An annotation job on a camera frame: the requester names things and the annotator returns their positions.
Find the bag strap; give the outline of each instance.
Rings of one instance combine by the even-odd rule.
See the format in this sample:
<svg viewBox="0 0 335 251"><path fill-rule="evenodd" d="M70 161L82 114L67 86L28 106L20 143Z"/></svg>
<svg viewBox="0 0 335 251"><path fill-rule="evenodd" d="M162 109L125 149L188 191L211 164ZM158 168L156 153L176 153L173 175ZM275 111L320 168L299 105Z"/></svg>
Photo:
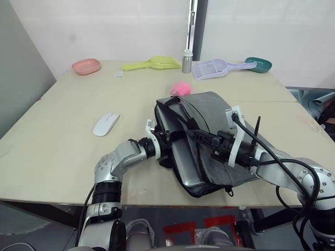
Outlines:
<svg viewBox="0 0 335 251"><path fill-rule="evenodd" d="M189 120L185 120L182 116L180 116L177 112L175 112L174 110L172 110L169 106L176 104L180 102L180 99L178 97L173 97L170 100L168 100L165 103L161 103L157 101L157 105L159 108L161 108L162 110L166 111L167 113L169 113L172 116L177 117L182 123L184 123L186 125L186 127L189 130L198 130L199 129L199 125L198 123L195 121L194 118L191 118Z"/></svg>

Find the teal bowl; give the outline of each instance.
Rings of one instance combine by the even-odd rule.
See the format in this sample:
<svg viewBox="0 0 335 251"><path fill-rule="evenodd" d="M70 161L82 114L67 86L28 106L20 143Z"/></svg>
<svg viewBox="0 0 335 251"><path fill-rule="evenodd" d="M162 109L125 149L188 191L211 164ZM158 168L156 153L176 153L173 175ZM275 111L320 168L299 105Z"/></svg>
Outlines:
<svg viewBox="0 0 335 251"><path fill-rule="evenodd" d="M249 71L258 72L258 73L268 72L272 67L272 63L265 59L250 57L250 58L247 58L245 62L246 63L256 62L257 66L253 69L249 69Z"/></svg>

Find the black bag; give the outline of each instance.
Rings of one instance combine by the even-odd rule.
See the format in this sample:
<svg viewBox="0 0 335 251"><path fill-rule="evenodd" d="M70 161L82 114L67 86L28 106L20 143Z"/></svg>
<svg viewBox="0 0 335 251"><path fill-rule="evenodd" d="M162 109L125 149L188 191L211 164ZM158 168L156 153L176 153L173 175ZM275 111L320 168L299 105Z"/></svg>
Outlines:
<svg viewBox="0 0 335 251"><path fill-rule="evenodd" d="M178 181L193 197L222 188L233 196L232 187L257 179L242 166L231 168L213 159L211 149L194 142L186 133L201 129L212 134L219 130L235 134L235 130L228 127L225 114L228 108L230 106L213 92L157 100L155 134L164 142L159 163L172 168ZM244 140L251 142L248 135Z"/></svg>

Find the beige table top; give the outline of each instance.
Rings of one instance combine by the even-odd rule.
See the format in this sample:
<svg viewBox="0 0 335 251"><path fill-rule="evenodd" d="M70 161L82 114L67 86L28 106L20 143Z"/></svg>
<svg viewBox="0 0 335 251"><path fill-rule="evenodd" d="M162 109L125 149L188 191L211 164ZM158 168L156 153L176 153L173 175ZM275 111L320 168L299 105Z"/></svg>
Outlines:
<svg viewBox="0 0 335 251"><path fill-rule="evenodd" d="M231 105L240 105L246 120L262 116L260 133L276 148L314 159L335 173L335 144L272 74L233 72L196 82L180 70L142 69L114 78L124 62L102 61L94 74L72 70L36 102L0 140L0 199L82 204L93 185L97 161L129 139L145 136L155 101L167 97L173 83L188 81L193 93L212 90ZM92 133L105 113L121 114L104 137ZM122 203L169 206L277 206L274 186L257 180L200 199L179 185L171 170L150 159L125 174ZM283 189L288 204L296 194Z"/></svg>

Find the white bracket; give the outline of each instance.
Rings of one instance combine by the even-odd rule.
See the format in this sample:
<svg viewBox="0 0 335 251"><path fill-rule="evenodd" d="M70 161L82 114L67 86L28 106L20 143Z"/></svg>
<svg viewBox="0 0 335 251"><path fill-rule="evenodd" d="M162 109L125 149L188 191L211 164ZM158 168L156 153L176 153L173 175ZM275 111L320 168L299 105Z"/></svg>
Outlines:
<svg viewBox="0 0 335 251"><path fill-rule="evenodd" d="M240 148L241 142L244 139L245 132L232 120L231 116L233 113L236 113L239 117L240 122L245 126L245 122L242 116L242 112L239 106L233 106L230 109L226 109L226 116L228 120L228 125L231 129L236 129L237 133L234 135L235 141L232 145L229 160L228 160L228 166L234 167L235 166L235 160L237 156L237 152Z"/></svg>
<svg viewBox="0 0 335 251"><path fill-rule="evenodd" d="M152 140L152 143L155 147L155 159L159 159L161 156L161 148L159 146L158 140L155 135L151 131L153 131L155 128L155 123L151 121L151 119L147 120L147 125L146 125L146 132L149 138Z"/></svg>

